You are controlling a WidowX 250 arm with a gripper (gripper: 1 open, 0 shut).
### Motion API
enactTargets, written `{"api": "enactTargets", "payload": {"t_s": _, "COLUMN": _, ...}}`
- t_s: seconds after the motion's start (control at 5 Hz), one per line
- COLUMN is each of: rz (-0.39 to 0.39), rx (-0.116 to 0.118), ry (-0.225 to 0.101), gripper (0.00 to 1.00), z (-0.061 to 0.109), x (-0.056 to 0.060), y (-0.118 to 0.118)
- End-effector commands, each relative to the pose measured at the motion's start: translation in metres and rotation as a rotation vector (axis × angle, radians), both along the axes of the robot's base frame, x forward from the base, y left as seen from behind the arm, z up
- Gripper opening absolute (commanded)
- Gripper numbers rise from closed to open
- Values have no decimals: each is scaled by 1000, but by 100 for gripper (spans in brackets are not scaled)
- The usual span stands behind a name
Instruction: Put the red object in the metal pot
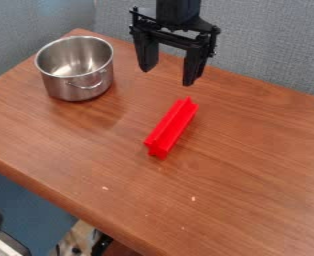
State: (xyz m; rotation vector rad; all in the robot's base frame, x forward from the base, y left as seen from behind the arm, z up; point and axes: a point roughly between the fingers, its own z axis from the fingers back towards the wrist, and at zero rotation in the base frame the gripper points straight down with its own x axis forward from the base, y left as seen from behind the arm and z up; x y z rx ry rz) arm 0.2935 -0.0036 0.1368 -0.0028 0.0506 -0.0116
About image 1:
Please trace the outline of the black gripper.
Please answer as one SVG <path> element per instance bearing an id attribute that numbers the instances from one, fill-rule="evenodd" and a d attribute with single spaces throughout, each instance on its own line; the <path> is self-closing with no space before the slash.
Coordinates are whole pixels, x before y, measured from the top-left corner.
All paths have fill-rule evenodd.
<path id="1" fill-rule="evenodd" d="M 153 10 L 133 6 L 130 35 L 140 69 L 150 71 L 158 63 L 158 44 L 186 51 L 182 85 L 201 76 L 206 58 L 214 55 L 220 28 L 200 17 L 201 0 L 156 0 Z"/>

